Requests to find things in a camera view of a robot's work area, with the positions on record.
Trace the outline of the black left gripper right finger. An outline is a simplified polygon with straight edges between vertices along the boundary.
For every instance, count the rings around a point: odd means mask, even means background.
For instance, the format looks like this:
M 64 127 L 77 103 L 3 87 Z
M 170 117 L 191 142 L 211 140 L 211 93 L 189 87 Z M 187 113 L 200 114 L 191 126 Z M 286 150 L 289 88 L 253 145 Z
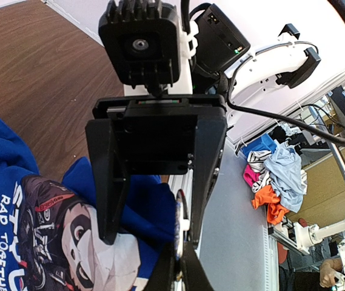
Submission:
M 184 241 L 181 271 L 185 290 L 214 291 L 190 241 Z

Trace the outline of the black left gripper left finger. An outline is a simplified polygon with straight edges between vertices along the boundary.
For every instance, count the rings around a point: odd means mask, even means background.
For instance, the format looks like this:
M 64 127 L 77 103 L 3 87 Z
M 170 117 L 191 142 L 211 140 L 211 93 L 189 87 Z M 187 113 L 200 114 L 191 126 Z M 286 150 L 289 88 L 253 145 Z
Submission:
M 175 245 L 170 242 L 164 246 L 144 291 L 174 290 L 177 270 Z

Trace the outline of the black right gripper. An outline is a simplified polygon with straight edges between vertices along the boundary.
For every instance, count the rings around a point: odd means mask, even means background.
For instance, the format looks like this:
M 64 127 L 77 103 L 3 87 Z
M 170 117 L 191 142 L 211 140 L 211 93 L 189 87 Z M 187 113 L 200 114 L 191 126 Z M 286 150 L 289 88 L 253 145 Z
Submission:
M 193 169 L 190 239 L 199 246 L 204 211 L 218 178 L 227 121 L 220 95 L 101 98 L 85 133 L 96 190 L 99 238 L 115 242 L 130 175 Z

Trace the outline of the blue printed t-shirt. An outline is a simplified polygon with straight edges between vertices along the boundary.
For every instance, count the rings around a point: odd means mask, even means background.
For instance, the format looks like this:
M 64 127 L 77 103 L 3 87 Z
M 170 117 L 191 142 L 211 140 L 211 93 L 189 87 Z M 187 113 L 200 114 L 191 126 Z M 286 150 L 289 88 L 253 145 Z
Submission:
M 0 290 L 142 290 L 173 240 L 175 196 L 159 176 L 133 176 L 115 242 L 98 235 L 87 158 L 61 182 L 39 174 L 0 119 Z

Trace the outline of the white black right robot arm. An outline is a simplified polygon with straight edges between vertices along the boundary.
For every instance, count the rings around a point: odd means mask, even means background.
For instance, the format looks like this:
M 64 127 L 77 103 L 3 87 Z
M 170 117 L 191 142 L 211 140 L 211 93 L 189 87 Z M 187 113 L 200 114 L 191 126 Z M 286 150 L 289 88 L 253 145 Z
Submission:
M 192 20 L 188 1 L 110 1 L 98 35 L 125 88 L 123 97 L 99 99 L 85 128 L 98 235 L 116 241 L 133 176 L 183 176 L 181 219 L 197 246 L 235 123 L 232 93 L 272 76 L 298 86 L 319 64 L 318 49 L 287 24 L 274 44 L 253 51 L 217 6 Z

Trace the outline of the background person hand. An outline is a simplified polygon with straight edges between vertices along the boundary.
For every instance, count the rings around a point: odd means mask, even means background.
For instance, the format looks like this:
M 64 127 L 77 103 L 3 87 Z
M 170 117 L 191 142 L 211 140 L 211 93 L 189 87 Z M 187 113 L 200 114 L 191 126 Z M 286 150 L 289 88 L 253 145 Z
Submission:
M 326 259 L 320 266 L 320 286 L 333 287 L 336 284 L 335 274 L 342 271 L 343 265 L 340 258 Z

